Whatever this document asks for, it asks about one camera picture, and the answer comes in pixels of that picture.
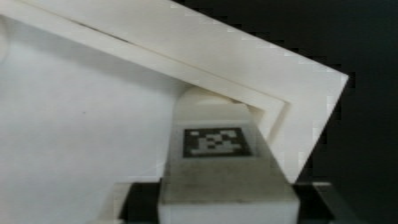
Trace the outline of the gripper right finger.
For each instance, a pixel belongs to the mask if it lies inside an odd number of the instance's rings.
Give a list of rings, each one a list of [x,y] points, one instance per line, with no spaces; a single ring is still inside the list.
[[[298,182],[293,189],[300,199],[296,224],[362,224],[328,182]]]

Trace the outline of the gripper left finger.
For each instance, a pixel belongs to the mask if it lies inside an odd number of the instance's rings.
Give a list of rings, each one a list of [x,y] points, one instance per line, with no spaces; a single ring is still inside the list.
[[[117,183],[105,198],[94,224],[160,224],[160,182]]]

